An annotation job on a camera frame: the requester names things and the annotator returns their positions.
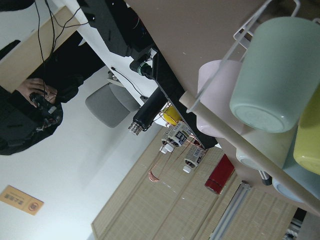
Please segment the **chair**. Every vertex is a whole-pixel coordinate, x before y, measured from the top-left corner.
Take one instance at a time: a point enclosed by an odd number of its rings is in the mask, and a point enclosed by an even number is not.
[[[126,88],[112,83],[88,96],[85,104],[92,114],[109,128],[115,128],[130,112],[140,108]]]

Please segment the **yellow plaque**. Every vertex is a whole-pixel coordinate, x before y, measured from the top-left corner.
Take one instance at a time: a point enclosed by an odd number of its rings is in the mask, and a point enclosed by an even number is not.
[[[10,185],[8,185],[1,193],[0,201],[31,215],[36,215],[44,204],[43,201],[40,201]]]

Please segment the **wire handle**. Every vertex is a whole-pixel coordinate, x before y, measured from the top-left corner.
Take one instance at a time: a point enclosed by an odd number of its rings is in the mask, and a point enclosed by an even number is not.
[[[195,102],[194,104],[188,108],[186,110],[186,113],[190,113],[192,112],[195,107],[198,105],[198,103],[201,100],[201,97],[203,96],[203,94],[206,92],[206,90],[208,89],[208,86],[213,82],[213,80],[216,78],[216,76],[218,75],[218,73],[221,71],[221,69],[225,66],[227,60],[230,58],[230,56],[232,55],[232,53],[235,51],[236,47],[238,46],[238,44],[241,42],[241,40],[245,37],[245,35],[247,34],[247,32],[250,30],[250,28],[254,25],[254,23],[258,20],[258,18],[261,16],[261,14],[264,12],[264,10],[267,8],[267,6],[272,2],[273,0],[267,0],[252,16],[251,21],[249,22],[249,24],[247,25],[247,27],[244,29],[244,31],[240,34],[240,36],[236,39],[236,41],[233,43],[233,45],[231,46],[231,48],[228,50],[228,52],[224,55],[223,59],[221,60],[220,64],[219,64],[219,68],[217,69],[216,72],[212,73],[208,80],[205,82],[205,84],[203,85],[203,87],[201,88],[201,90],[197,93],[197,95],[195,96]],[[295,17],[300,9],[300,1],[299,0],[293,0],[295,2],[295,9],[293,10],[291,17]]]

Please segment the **person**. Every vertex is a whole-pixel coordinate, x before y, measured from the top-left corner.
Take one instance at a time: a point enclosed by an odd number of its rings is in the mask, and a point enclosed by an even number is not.
[[[37,127],[26,129],[30,134],[24,136],[18,145],[10,144],[0,132],[0,155],[22,152],[51,136],[62,122],[61,103],[67,103],[75,97],[84,80],[105,65],[87,43],[80,45],[82,40],[80,34],[75,32],[13,93],[1,88],[0,98],[5,98],[9,105],[36,122]],[[43,97],[46,105],[54,106],[61,115],[60,121],[48,124],[47,116],[31,100],[31,94]]]

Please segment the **chair backrest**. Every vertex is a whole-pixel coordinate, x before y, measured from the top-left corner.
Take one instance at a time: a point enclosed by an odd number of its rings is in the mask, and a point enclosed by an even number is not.
[[[140,108],[126,88],[112,83],[88,96],[85,104],[97,119],[110,128],[115,128],[130,112]]]

